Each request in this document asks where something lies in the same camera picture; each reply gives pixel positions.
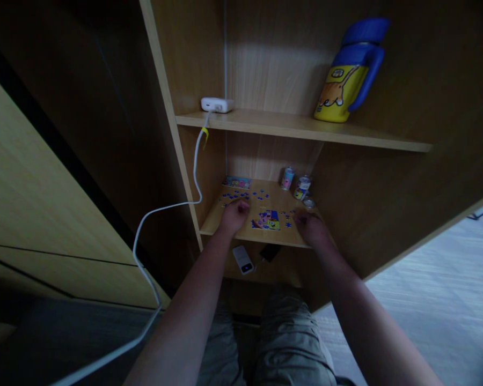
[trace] white device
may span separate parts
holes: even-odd
[[[213,113],[228,113],[235,107],[232,99],[202,98],[200,100],[202,110]]]
[[[254,265],[252,264],[251,258],[248,256],[244,246],[233,248],[232,254],[235,256],[242,275],[254,271]]]

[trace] khaki shorts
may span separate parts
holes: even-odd
[[[337,384],[317,323],[291,288],[277,287],[267,300],[251,378],[254,385]],[[218,303],[197,385],[246,385],[225,302]]]

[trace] person's hand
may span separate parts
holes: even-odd
[[[321,246],[336,248],[331,240],[327,226],[314,213],[299,213],[294,217],[302,238],[313,248]]]
[[[236,200],[225,207],[218,229],[228,232],[234,236],[247,220],[251,206],[245,200]]]

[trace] blue water bottle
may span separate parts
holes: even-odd
[[[315,119],[345,122],[367,96],[385,51],[379,46],[390,22],[383,18],[359,21],[347,29],[315,111]]]

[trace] person's left hand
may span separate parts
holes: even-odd
[[[225,207],[218,229],[228,232],[234,236],[247,220],[251,206],[245,200],[236,200]]]

